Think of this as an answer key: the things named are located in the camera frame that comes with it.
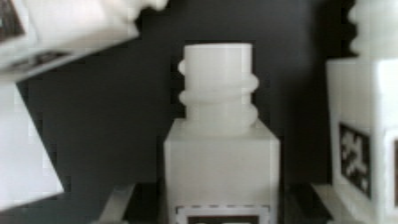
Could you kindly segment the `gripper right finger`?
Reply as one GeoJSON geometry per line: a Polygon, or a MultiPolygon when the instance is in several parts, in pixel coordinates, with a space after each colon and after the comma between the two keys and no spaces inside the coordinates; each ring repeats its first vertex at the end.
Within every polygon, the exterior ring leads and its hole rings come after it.
{"type": "Polygon", "coordinates": [[[366,224],[351,214],[331,185],[295,186],[297,224],[366,224]]]}

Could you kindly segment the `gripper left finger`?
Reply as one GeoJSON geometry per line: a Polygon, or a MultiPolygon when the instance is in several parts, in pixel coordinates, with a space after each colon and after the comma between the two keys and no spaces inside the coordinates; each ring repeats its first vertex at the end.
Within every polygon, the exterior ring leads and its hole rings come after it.
{"type": "Polygon", "coordinates": [[[95,224],[143,224],[139,218],[132,216],[132,212],[139,210],[134,201],[141,191],[141,184],[114,187],[95,224]]]}

